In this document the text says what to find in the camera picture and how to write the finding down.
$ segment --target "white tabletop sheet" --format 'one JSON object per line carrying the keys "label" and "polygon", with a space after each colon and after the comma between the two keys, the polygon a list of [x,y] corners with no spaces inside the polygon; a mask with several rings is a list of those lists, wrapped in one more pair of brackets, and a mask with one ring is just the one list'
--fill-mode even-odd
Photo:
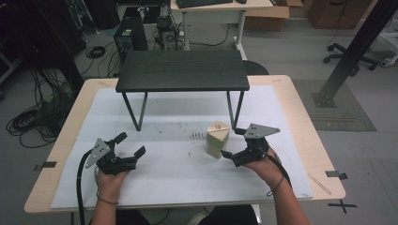
{"label": "white tabletop sheet", "polygon": [[[234,113],[238,94],[231,93]],[[129,93],[128,98],[138,119],[144,94]],[[146,153],[125,180],[119,206],[272,200],[266,196],[269,187],[254,172],[206,153],[207,127],[216,120],[230,125],[225,92],[148,93],[143,127],[136,131],[122,95],[113,88],[100,89],[67,159],[52,209],[77,207],[76,174],[83,154],[97,138],[109,141],[121,132],[126,132],[128,138],[115,147],[117,156],[131,157],[143,145]],[[296,196],[312,198],[307,175],[272,86],[255,85],[245,93],[237,127],[247,128],[250,123],[281,130],[267,136],[267,140],[289,173]],[[244,138],[231,132],[226,150],[236,153],[245,147]],[[83,172],[85,207],[93,207],[97,201],[94,168],[95,165]]]}

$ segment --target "floor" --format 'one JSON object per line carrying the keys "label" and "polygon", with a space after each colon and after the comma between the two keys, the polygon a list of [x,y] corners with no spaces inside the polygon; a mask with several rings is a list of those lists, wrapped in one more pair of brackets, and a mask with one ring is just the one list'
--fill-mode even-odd
{"label": "floor", "polygon": [[[389,29],[397,26],[398,22],[393,22]],[[227,25],[192,26],[191,41],[217,43],[224,39],[225,29]],[[231,24],[229,29],[228,39],[223,45],[192,45],[191,49],[232,49],[237,26]],[[357,30],[339,31],[333,41],[347,46]],[[146,34],[150,49],[153,47],[152,32],[153,27],[148,26]],[[112,31],[101,31],[98,35],[87,32],[87,47],[104,46],[113,41],[112,35],[109,34],[112,34]],[[337,65],[335,60],[329,64],[322,62],[328,55],[326,47],[334,35],[334,30],[313,29],[306,20],[289,20],[286,21],[282,32],[245,31],[242,44],[248,59],[266,67],[270,74],[285,74],[292,79],[325,80]],[[389,54],[388,50],[379,44],[376,44],[371,52],[371,55],[380,59]],[[99,59],[95,60],[84,78],[106,76],[110,58],[108,56],[101,64]],[[87,69],[91,62],[85,57],[84,51],[75,57],[75,61],[80,71]],[[115,62],[114,59],[110,67],[113,67]],[[375,125],[377,132],[318,131],[335,169],[345,173],[347,179],[342,181],[346,196],[341,201],[301,203],[313,224],[396,224],[398,221],[397,74],[397,64],[378,67],[374,71],[361,66],[357,76],[346,80],[346,84]],[[18,137],[9,135],[5,130],[6,123],[11,118],[34,104],[34,83],[29,70],[25,67],[17,69],[0,85],[0,90],[5,93],[5,99],[0,101],[2,224],[70,224],[70,213],[32,215],[23,210],[39,175],[34,168],[46,160],[52,148],[51,145],[37,149],[24,148],[20,145]],[[38,142],[39,135],[33,133],[25,137],[25,141]],[[185,224],[199,211],[206,212],[204,208],[170,209],[168,217],[161,224]],[[276,224],[272,204],[260,205],[260,211],[263,224]],[[165,209],[144,211],[151,223],[162,220],[166,213]],[[75,214],[74,222],[78,224],[78,221],[78,214]]]}

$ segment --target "black tabletop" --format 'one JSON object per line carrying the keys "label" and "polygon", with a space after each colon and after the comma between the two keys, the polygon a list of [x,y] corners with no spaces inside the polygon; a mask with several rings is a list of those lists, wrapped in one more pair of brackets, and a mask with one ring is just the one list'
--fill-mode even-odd
{"label": "black tabletop", "polygon": [[131,51],[116,92],[247,91],[239,51]]}

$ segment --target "hand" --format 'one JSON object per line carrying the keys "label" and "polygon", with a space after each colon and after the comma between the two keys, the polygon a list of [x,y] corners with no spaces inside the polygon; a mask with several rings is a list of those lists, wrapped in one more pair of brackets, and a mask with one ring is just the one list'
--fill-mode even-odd
{"label": "hand", "polygon": [[102,170],[98,173],[99,196],[108,202],[116,203],[120,197],[123,181],[130,171],[120,172],[118,175],[105,174]]}
{"label": "hand", "polygon": [[[275,151],[272,148],[268,149],[268,154],[277,158]],[[257,175],[263,179],[267,185],[274,190],[281,182],[283,177],[281,170],[269,158],[264,157],[260,161],[254,161],[245,165],[245,167],[253,170]]]}

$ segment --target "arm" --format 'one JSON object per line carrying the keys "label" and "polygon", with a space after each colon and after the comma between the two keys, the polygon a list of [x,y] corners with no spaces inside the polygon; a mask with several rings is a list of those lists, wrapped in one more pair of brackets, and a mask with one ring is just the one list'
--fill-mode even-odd
{"label": "arm", "polygon": [[[275,153],[271,148],[269,148],[268,153],[275,157]],[[245,166],[255,171],[271,188],[279,225],[310,224],[292,188],[273,162],[264,157],[261,161],[251,162]]]}
{"label": "arm", "polygon": [[108,175],[99,170],[99,198],[92,219],[92,225],[115,225],[116,205],[120,197],[120,189],[129,172]]}

